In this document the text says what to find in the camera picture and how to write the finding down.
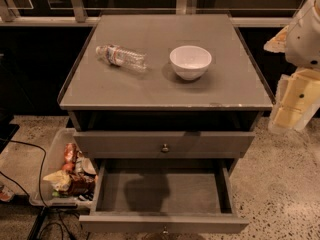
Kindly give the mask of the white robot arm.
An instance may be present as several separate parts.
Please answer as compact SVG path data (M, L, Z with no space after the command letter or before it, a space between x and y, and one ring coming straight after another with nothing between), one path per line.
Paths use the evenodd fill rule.
M284 53L296 66L278 81L268 129L282 134L301 131L319 109L320 99L320 0L307 0L292 21L267 41L264 49Z

